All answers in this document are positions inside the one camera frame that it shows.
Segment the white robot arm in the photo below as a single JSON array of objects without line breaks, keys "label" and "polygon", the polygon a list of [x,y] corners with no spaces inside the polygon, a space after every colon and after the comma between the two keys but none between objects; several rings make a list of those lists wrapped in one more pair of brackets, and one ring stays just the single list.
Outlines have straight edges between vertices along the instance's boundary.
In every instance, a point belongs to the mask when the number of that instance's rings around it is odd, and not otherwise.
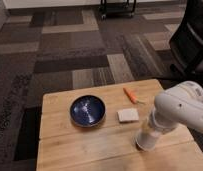
[{"label": "white robot arm", "polygon": [[184,81],[155,96],[149,125],[168,133],[178,124],[203,134],[203,88],[196,82]]}]

